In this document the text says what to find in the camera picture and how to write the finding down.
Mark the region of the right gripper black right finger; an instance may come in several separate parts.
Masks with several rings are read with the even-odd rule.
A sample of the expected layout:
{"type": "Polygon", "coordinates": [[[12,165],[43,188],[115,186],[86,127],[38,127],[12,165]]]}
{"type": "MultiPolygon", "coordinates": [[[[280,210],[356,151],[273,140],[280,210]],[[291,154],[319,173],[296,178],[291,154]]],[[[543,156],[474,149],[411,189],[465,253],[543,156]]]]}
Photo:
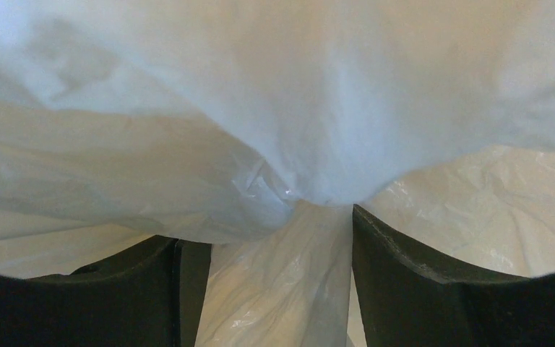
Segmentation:
{"type": "Polygon", "coordinates": [[[472,265],[360,206],[352,266],[369,346],[555,346],[555,273],[472,265]]]}

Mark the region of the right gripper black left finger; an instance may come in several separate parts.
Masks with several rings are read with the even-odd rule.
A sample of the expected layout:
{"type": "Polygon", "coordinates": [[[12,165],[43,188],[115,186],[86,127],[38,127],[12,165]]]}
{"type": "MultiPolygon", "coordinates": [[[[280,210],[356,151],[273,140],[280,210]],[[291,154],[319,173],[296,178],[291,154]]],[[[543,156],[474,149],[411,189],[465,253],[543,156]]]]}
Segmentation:
{"type": "Polygon", "coordinates": [[[154,236],[68,275],[0,275],[0,346],[193,346],[210,258],[154,236]]]}

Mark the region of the light blue plastic trash bag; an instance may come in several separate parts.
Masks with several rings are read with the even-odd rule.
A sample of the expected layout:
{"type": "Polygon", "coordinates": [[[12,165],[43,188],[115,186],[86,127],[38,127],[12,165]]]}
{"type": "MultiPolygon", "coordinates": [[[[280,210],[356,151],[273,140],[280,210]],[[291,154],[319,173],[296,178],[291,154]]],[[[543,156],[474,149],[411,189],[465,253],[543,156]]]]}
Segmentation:
{"type": "Polygon", "coordinates": [[[200,241],[195,346],[357,346],[355,205],[555,273],[555,1],[0,1],[0,275],[200,241]]]}

